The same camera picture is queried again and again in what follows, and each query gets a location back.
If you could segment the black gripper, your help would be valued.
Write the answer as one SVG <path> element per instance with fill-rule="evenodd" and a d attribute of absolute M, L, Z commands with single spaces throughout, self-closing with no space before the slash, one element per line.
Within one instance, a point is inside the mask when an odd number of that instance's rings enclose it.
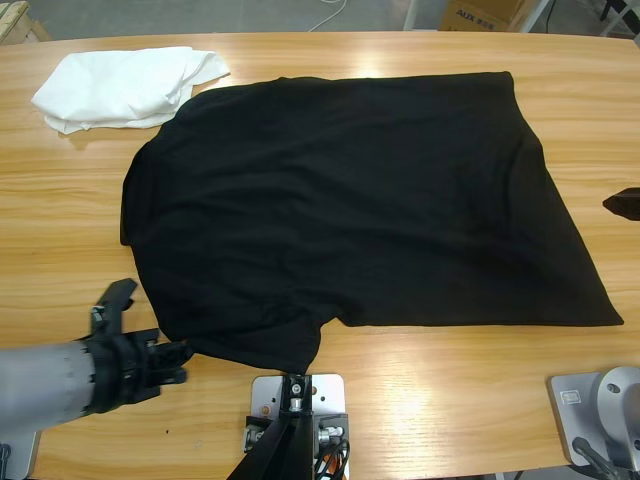
<path fill-rule="evenodd" d="M 156 344 L 158 336 L 158 329 L 147 329 L 82 339 L 94 365 L 86 415 L 155 398 L 160 386 L 187 381 L 184 365 L 194 354 L 192 348 L 184 342 Z"/>

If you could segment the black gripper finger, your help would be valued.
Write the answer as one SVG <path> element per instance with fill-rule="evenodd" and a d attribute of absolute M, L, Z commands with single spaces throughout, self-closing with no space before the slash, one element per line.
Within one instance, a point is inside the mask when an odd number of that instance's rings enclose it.
<path fill-rule="evenodd" d="M 629 187 L 611 195 L 602 202 L 603 207 L 614 215 L 631 221 L 640 220 L 640 188 Z"/>

